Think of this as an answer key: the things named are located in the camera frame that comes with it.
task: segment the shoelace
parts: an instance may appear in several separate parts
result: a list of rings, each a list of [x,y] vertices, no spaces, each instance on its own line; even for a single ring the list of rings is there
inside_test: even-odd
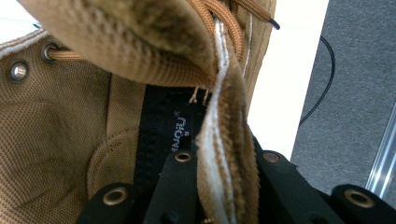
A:
[[[228,9],[218,0],[188,0],[188,2],[204,22],[206,29],[210,33],[212,39],[214,39],[215,23],[211,12],[224,22],[225,26],[229,30],[231,40],[233,41],[235,54],[240,61],[244,47],[243,35],[238,21],[230,9]],[[259,20],[263,22],[269,22],[277,30],[280,28],[279,24],[271,18],[271,15],[266,12],[258,3],[254,2],[254,0],[232,0],[233,12],[236,10],[235,4],[243,7]],[[49,48],[45,54],[47,57],[49,57],[49,60],[83,60],[82,56],[73,50]]]

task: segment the gray floor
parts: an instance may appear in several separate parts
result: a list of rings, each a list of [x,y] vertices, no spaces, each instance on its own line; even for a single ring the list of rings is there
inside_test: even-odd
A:
[[[322,35],[335,53],[335,78],[299,129],[291,162],[312,186],[330,193],[340,184],[365,186],[396,101],[396,1],[330,0]],[[330,71],[320,43],[303,115]],[[396,179],[385,200],[396,207]]]

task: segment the lace eyelet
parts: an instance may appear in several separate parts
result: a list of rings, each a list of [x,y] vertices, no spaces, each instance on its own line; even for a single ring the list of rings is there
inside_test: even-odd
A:
[[[41,50],[41,58],[46,63],[54,63],[56,61],[56,59],[53,59],[50,57],[49,49],[59,49],[59,46],[53,42],[50,42],[50,43],[44,45],[43,49]]]
[[[13,83],[22,83],[29,76],[29,66],[26,61],[19,60],[12,64],[9,77]]]

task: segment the brand label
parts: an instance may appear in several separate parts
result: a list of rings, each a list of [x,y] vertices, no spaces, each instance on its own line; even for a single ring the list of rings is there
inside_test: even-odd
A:
[[[186,126],[186,119],[180,116],[179,111],[174,112],[175,117],[177,118],[176,129],[174,132],[174,139],[172,144],[172,151],[178,151],[178,146],[180,144],[180,137],[189,136],[189,132],[184,132],[184,126]]]

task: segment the white stripe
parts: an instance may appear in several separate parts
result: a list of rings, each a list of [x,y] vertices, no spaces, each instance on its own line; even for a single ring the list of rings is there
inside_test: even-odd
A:
[[[228,71],[230,59],[226,46],[223,23],[219,19],[215,18],[215,24],[216,47],[219,55],[219,73],[203,125],[203,127],[205,127],[205,130],[203,130],[205,137],[205,147],[201,148],[201,150],[205,150],[205,157],[203,159],[205,160],[207,170],[210,171],[207,177],[209,178],[209,183],[211,184],[210,190],[212,196],[217,197],[216,200],[214,200],[215,206],[217,208],[217,215],[219,216],[221,223],[234,224],[236,223],[236,217],[233,201],[233,185],[230,168],[228,167],[225,158],[224,145],[222,144],[222,139],[220,136],[218,111],[219,94],[222,82]],[[216,139],[216,145],[218,146],[219,151],[213,150],[213,137]],[[216,157],[221,159],[220,164],[216,164]],[[219,165],[221,165],[222,170],[224,171],[226,186],[222,185],[221,176],[219,174]],[[224,190],[226,190],[225,196],[227,197],[227,201],[230,202],[231,206],[231,217],[229,218],[227,218],[227,211],[224,204]]]
[[[244,67],[244,72],[242,73],[242,77],[245,76],[245,73],[248,68],[248,61],[250,60],[250,51],[251,51],[251,41],[253,39],[253,16],[251,13],[249,13],[249,18],[250,18],[250,25],[248,28],[248,42],[247,42],[247,60],[245,61],[245,67]]]

